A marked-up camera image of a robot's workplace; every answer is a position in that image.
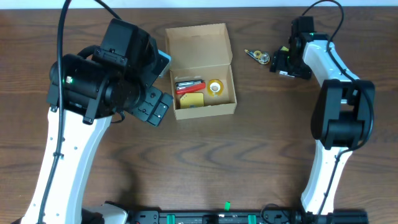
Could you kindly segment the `correction tape dispenser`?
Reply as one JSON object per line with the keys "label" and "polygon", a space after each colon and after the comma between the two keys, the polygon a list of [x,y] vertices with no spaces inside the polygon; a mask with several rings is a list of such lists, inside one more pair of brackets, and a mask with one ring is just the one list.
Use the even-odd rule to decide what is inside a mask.
{"label": "correction tape dispenser", "polygon": [[262,52],[260,50],[244,50],[246,54],[248,54],[251,58],[253,58],[257,63],[261,65],[267,65],[270,62],[270,56],[266,52]]}

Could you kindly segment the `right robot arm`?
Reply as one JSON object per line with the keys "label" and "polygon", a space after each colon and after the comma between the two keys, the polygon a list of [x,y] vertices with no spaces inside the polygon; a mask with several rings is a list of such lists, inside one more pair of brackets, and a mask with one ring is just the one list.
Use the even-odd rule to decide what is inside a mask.
{"label": "right robot arm", "polygon": [[315,31],[312,16],[292,21],[289,48],[274,52],[270,71],[315,77],[321,87],[310,122],[315,158],[301,202],[307,213],[329,215],[347,160],[373,129],[375,86],[347,69],[332,38]]}

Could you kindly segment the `small blue white staples box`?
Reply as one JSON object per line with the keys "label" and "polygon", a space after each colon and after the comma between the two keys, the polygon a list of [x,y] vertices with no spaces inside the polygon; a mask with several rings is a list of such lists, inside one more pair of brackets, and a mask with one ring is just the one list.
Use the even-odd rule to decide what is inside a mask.
{"label": "small blue white staples box", "polygon": [[292,76],[292,75],[289,75],[287,72],[285,72],[285,71],[280,71],[279,72],[279,75],[285,75],[285,76],[287,76],[287,77],[293,77],[294,78],[294,76]]}

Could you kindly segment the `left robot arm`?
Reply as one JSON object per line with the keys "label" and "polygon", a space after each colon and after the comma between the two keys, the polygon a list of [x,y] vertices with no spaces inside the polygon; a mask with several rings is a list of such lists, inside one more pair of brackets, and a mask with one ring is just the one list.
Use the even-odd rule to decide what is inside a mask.
{"label": "left robot arm", "polygon": [[50,70],[49,130],[34,196],[21,223],[129,223],[113,202],[83,208],[97,148],[113,116],[158,126],[172,104],[154,86],[171,57],[138,26],[113,19],[101,45],[64,55]]}

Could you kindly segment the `yellow adhesive tape roll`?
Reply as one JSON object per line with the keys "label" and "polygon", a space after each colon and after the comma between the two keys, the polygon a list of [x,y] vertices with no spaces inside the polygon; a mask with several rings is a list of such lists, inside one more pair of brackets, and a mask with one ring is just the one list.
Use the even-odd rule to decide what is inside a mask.
{"label": "yellow adhesive tape roll", "polygon": [[206,89],[210,96],[216,97],[222,94],[224,85],[221,80],[212,79],[208,82]]}

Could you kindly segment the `red black stapler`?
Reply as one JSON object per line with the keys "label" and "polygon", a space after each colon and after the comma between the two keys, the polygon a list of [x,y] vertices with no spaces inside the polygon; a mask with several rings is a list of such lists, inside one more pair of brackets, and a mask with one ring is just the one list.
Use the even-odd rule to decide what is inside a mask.
{"label": "red black stapler", "polygon": [[185,82],[177,82],[175,84],[175,92],[177,95],[183,95],[186,93],[192,93],[202,90],[206,87],[206,83],[203,80],[190,80]]}

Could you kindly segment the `brown cardboard box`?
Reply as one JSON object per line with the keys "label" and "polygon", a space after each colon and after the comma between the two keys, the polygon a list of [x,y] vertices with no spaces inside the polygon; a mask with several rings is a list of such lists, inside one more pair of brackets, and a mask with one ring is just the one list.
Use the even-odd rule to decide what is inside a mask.
{"label": "brown cardboard box", "polygon": [[[208,24],[168,28],[166,51],[171,56],[170,80],[174,97],[174,114],[177,120],[233,114],[236,106],[236,92],[231,62],[233,58],[226,24]],[[212,97],[207,92],[207,84],[212,79],[221,80],[224,89],[220,96]],[[206,87],[204,106],[180,108],[180,98],[175,84],[190,80],[203,80]]]}

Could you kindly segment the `yellow highlighter pen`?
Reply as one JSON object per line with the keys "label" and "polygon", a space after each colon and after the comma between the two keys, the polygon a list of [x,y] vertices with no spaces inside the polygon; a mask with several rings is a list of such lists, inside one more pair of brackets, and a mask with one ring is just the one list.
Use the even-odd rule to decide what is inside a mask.
{"label": "yellow highlighter pen", "polygon": [[282,51],[286,51],[286,52],[288,52],[288,51],[289,51],[289,49],[288,49],[287,47],[284,47],[284,46],[282,46],[282,47],[280,48],[280,50],[282,50]]}

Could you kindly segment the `yellow sticky note pad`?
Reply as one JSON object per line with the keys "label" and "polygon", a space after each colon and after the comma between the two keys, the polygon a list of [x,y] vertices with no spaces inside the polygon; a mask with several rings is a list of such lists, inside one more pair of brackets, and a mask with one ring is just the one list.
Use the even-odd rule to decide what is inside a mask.
{"label": "yellow sticky note pad", "polygon": [[204,95],[201,92],[186,93],[180,98],[180,108],[198,108],[204,106]]}

